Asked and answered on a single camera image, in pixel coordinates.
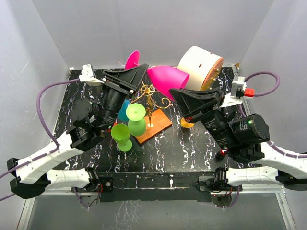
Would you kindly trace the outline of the orange plastic wine glass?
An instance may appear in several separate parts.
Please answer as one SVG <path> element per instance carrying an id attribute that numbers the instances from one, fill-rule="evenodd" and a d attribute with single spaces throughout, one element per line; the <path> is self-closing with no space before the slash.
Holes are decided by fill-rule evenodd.
<path id="1" fill-rule="evenodd" d="M 181 118 L 180 123 L 184 128 L 192 128 L 194 126 L 193 123 L 187 122 L 184 118 Z"/>

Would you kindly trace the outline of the magenta plastic wine glass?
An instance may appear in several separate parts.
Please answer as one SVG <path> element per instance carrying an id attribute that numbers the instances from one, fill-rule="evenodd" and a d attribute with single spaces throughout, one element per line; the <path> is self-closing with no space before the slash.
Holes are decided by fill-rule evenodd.
<path id="1" fill-rule="evenodd" d="M 151 67 L 146 73 L 155 89 L 170 100 L 174 98 L 169 90 L 185 88 L 189 80 L 188 73 L 171 66 Z"/>

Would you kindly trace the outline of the green plastic wine glass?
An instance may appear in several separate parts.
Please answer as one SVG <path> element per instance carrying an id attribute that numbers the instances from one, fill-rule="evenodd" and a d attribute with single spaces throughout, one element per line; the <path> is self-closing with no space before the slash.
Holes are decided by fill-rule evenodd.
<path id="1" fill-rule="evenodd" d="M 138 137 L 142 136 L 146 131 L 146 122 L 144 117 L 146 109 L 140 103 L 131 103 L 126 110 L 128 120 L 128 128 L 130 134 Z"/>
<path id="2" fill-rule="evenodd" d="M 114 125 L 111 129 L 111 136 L 117 143 L 120 151 L 127 152 L 132 148 L 130 132 L 126 124 L 120 123 Z"/>

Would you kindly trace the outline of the blue plastic wine glass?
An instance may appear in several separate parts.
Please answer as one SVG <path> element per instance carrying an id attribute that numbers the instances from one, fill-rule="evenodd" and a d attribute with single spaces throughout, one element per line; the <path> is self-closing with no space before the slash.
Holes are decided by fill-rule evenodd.
<path id="1" fill-rule="evenodd" d="M 126 110 L 127 110 L 128 106 L 129 106 L 129 104 L 130 104 L 130 101 L 125 99 L 124 103 L 122 104 L 122 108 L 120 109 L 120 111 L 118 113 L 118 119 L 120 121 L 125 121 L 126 122 L 126 121 L 129 120 L 127 115 L 126 115 Z"/>

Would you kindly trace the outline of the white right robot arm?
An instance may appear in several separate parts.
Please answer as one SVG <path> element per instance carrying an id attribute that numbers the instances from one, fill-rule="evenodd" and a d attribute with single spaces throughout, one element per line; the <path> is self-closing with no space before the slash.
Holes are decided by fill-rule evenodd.
<path id="1" fill-rule="evenodd" d="M 259 114 L 234 121 L 226 107 L 242 103 L 218 88 L 208 91 L 170 89 L 188 123 L 201 121 L 221 148 L 219 157 L 228 155 L 238 163 L 259 164 L 251 168 L 217 168 L 214 177 L 199 185 L 211 191 L 236 189 L 243 184 L 277 184 L 290 190 L 307 189 L 307 156 L 293 153 L 270 142 L 269 127 Z"/>

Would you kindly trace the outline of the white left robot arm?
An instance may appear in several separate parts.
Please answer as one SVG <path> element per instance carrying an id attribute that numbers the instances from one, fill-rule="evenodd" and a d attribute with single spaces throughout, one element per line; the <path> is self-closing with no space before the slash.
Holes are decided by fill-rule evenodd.
<path id="1" fill-rule="evenodd" d="M 96 87 L 102 94 L 101 101 L 76 100 L 70 112 L 72 125 L 63 134 L 26 158 L 7 161 L 8 173 L 13 175 L 12 195 L 30 199 L 62 187 L 96 190 L 100 182 L 93 168 L 56 170 L 56 166 L 87 152 L 104 139 L 104 132 L 113 127 L 125 99 L 138 91 L 147 69 L 147 64 L 141 64 L 127 70 L 103 71 L 98 79 L 92 65 L 83 65 L 75 82 Z"/>

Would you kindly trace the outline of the white cylindrical container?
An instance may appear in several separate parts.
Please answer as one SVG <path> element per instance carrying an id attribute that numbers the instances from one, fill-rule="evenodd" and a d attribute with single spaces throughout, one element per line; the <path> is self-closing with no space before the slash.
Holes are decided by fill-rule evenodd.
<path id="1" fill-rule="evenodd" d="M 223 65 L 223 57 L 198 46 L 192 46 L 181 58 L 177 68 L 189 74 L 187 90 L 205 91 L 217 79 Z"/>

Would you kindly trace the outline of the red push button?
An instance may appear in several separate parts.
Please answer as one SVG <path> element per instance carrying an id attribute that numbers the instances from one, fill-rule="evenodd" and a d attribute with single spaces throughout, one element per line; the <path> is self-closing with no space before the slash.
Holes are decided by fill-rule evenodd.
<path id="1" fill-rule="evenodd" d="M 219 161 L 223 160 L 225 156 L 228 154 L 228 151 L 225 149 L 221 149 L 219 152 L 215 154 L 215 158 Z"/>

